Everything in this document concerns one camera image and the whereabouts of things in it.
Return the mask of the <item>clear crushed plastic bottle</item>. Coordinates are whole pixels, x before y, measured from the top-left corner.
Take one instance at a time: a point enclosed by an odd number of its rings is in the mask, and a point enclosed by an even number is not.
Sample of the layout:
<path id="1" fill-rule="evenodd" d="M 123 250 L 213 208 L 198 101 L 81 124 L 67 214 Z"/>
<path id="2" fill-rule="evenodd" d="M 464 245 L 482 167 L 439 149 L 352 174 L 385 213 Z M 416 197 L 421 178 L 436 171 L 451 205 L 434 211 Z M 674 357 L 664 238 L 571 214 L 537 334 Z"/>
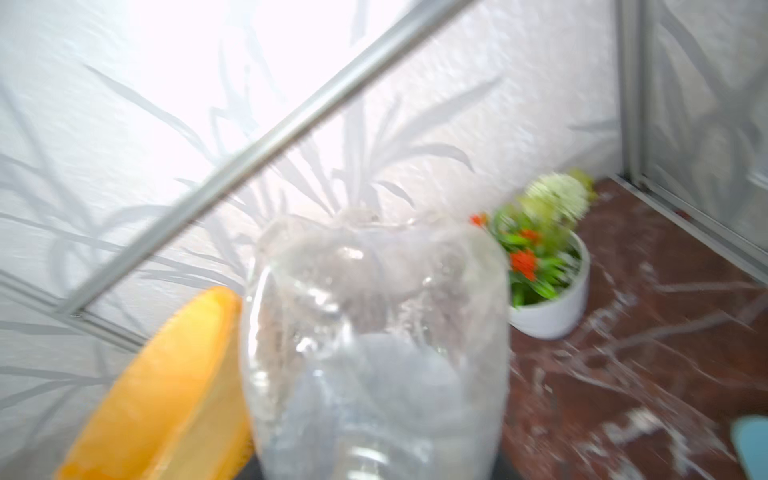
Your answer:
<path id="1" fill-rule="evenodd" d="M 510 357 L 483 229 L 285 215 L 254 245 L 240 372 L 264 479 L 488 479 Z"/>

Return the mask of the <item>yellow bin liner bag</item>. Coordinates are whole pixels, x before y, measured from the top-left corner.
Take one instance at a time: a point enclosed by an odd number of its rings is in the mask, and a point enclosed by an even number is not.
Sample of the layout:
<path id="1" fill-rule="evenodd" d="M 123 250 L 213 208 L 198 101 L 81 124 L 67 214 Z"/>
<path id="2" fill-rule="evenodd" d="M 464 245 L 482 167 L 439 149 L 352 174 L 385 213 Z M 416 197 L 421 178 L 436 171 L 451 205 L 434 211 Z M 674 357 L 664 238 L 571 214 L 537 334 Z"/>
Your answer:
<path id="1" fill-rule="evenodd" d="M 119 376 L 58 479 L 233 479 L 253 454 L 238 369 L 241 299 L 211 288 Z"/>

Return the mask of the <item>white pot with flowers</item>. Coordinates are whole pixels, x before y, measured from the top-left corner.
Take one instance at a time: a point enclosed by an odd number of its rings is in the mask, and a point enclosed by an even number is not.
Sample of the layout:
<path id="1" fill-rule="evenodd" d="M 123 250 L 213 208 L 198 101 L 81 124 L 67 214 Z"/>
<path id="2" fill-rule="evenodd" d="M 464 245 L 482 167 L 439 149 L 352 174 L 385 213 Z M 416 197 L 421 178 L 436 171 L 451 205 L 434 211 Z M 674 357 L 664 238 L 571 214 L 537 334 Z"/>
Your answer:
<path id="1" fill-rule="evenodd" d="M 516 330 L 555 340 L 577 326 L 586 308 L 591 258 L 575 230 L 596 198 L 588 174 L 549 173 L 529 183 L 515 202 L 469 217 L 506 252 L 509 323 Z"/>

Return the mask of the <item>light blue silicone spatula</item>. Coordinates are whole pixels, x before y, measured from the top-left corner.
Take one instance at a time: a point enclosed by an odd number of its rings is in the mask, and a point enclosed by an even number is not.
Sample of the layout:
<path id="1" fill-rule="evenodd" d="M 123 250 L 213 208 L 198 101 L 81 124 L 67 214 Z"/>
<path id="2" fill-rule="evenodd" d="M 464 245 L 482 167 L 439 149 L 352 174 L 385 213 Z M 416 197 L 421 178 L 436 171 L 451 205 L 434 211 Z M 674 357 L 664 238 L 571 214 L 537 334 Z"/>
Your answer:
<path id="1" fill-rule="evenodd" d="M 748 415 L 731 424 L 730 437 L 739 463 L 750 480 L 768 480 L 768 420 Z"/>

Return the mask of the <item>aluminium frame crossbar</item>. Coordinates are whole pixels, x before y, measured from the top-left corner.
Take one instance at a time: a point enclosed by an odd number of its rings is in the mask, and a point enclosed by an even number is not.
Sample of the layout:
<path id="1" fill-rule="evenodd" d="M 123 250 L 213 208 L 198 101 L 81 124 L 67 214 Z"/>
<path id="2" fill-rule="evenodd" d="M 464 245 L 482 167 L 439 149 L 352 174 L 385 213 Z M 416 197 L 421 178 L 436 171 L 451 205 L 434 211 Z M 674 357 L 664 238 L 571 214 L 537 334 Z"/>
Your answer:
<path id="1" fill-rule="evenodd" d="M 78 314 L 470 4 L 459 0 L 419 2 L 384 33 L 368 41 L 335 75 L 264 135 L 185 194 L 62 300 L 55 312 L 67 317 Z"/>

